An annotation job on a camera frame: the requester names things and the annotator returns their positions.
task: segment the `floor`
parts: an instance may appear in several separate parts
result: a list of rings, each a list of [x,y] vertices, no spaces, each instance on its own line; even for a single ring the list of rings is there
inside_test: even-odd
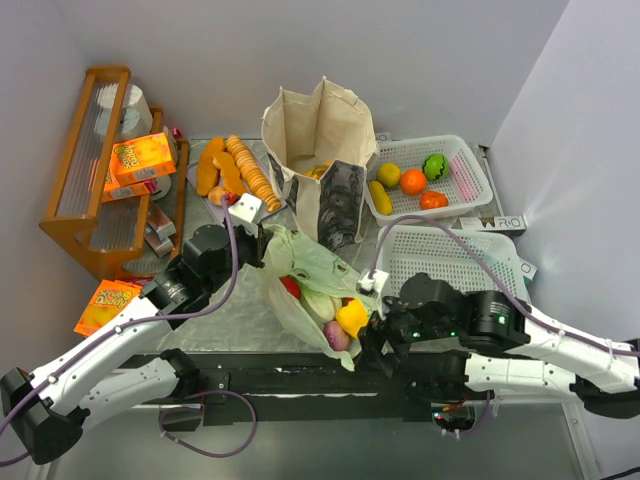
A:
[[[159,438],[157,411],[137,409],[87,434],[53,466],[52,479],[562,479],[582,478],[559,405],[503,406],[461,441],[432,424],[399,420],[262,422],[236,457],[207,458]],[[183,436],[233,450],[248,423]]]

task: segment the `yellow pepper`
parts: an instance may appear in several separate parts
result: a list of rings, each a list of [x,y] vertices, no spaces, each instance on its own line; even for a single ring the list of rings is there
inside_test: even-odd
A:
[[[364,327],[369,318],[367,311],[357,298],[351,300],[336,313],[336,320],[351,337],[358,338],[358,332]]]

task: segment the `white plastic basket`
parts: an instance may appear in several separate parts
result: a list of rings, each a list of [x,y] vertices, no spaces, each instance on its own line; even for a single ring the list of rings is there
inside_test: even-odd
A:
[[[478,160],[464,140],[456,135],[381,143],[380,158],[373,168],[369,169],[367,182],[376,179],[378,167],[383,163],[395,163],[403,172],[410,168],[422,171],[425,159],[434,153],[441,153],[447,157],[450,171],[447,178],[429,182],[427,190],[444,193],[449,199],[449,205],[432,210],[421,210],[420,195],[405,195],[400,187],[396,187],[387,190],[393,204],[393,213],[382,215],[376,210],[367,188],[365,200],[373,216],[376,217],[378,225],[381,227],[389,225],[396,218],[408,213],[429,218],[463,215],[475,207],[486,205],[493,199],[493,191]]]
[[[378,240],[386,229],[380,230]],[[489,265],[491,270],[521,300],[528,294],[520,270],[516,247],[508,237],[496,233],[454,230]],[[377,268],[388,272],[393,295],[418,272],[446,280],[461,292],[498,290],[476,261],[446,233],[435,227],[396,225],[378,257]]]

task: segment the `onion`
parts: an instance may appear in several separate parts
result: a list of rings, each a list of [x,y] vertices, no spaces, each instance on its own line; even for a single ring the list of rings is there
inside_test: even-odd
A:
[[[344,352],[349,350],[351,339],[347,335],[338,322],[331,320],[324,326],[324,336],[327,337],[329,346],[336,352]]]

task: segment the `plastic bag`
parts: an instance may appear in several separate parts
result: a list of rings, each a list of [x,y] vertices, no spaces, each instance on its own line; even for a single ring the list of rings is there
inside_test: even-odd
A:
[[[319,348],[322,353],[340,360],[344,368],[354,370],[353,358],[361,351],[360,342],[352,340],[346,352],[335,352],[320,327],[309,316],[300,302],[278,280],[291,276],[306,287],[338,298],[358,298],[367,314],[375,308],[374,301],[356,291],[359,278],[351,266],[329,250],[299,231],[290,231],[280,225],[266,227],[274,236],[259,269],[264,298],[278,317],[283,328],[300,340]]]

